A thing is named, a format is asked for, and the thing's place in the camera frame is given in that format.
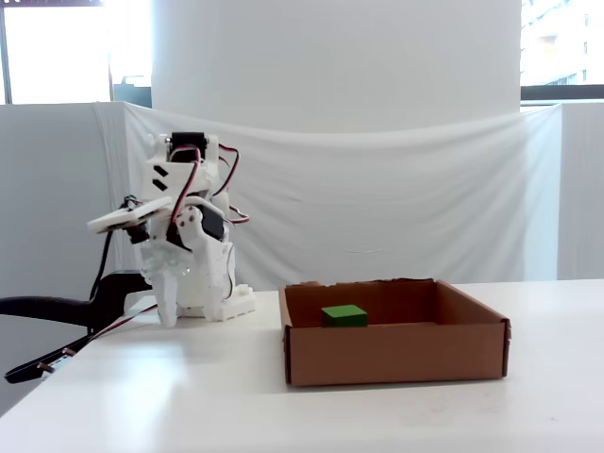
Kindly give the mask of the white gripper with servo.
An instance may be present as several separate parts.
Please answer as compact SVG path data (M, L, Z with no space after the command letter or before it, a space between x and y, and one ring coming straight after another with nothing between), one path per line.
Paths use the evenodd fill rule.
M185 202L172 218L173 202L147 202L127 209L127 231L141 246L141 274L152 287L165 327L177 319L179 279L194 259L188 315L225 321L235 288L234 245L224 214L210 203Z

